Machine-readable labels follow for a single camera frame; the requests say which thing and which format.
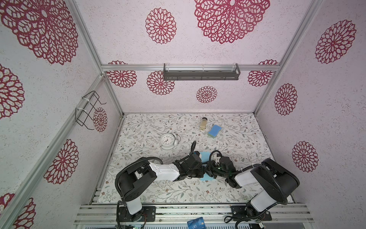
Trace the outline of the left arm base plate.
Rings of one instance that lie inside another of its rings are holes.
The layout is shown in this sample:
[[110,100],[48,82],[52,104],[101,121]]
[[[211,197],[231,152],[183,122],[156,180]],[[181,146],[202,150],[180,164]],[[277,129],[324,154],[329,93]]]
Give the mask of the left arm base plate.
[[143,206],[142,210],[134,215],[131,215],[127,207],[119,207],[116,221],[125,222],[154,222],[156,215],[155,206]]

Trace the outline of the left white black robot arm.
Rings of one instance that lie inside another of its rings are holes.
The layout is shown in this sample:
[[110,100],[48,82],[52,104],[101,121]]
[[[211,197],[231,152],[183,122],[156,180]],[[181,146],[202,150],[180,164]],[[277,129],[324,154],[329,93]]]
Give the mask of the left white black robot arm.
[[198,154],[191,153],[171,164],[163,164],[158,157],[142,157],[117,173],[115,188],[130,215],[142,211],[142,193],[155,181],[181,181],[186,178],[203,178],[205,166]]

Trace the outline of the light blue paper sheet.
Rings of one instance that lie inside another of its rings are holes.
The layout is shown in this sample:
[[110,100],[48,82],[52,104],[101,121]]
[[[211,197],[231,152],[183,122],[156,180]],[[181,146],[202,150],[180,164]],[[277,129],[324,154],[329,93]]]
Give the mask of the light blue paper sheet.
[[207,164],[204,164],[204,163],[207,163],[209,161],[209,156],[210,156],[210,152],[198,152],[198,151],[195,151],[194,154],[198,155],[201,160],[202,160],[202,171],[203,171],[203,177],[201,178],[201,181],[213,181],[214,178],[213,177],[210,177],[207,173],[206,173],[206,170],[205,170],[205,167]]

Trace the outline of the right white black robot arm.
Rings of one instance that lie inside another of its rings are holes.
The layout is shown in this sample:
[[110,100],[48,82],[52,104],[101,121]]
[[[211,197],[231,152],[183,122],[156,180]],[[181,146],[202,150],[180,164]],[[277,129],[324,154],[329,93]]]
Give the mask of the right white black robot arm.
[[277,204],[287,205],[288,196],[300,185],[299,179],[293,173],[270,158],[237,170],[229,157],[222,156],[218,162],[210,159],[204,171],[212,178],[223,177],[235,189],[258,183],[262,191],[247,204],[250,211],[256,213],[269,210]]

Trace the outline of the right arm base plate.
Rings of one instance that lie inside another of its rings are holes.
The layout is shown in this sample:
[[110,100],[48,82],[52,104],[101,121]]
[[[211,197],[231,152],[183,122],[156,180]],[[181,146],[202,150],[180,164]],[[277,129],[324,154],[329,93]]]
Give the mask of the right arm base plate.
[[250,218],[250,220],[261,220],[261,221],[272,220],[272,216],[269,211],[264,210],[264,212],[258,212],[254,208],[247,207],[246,205],[231,206],[231,213],[234,221],[238,221],[245,218]]

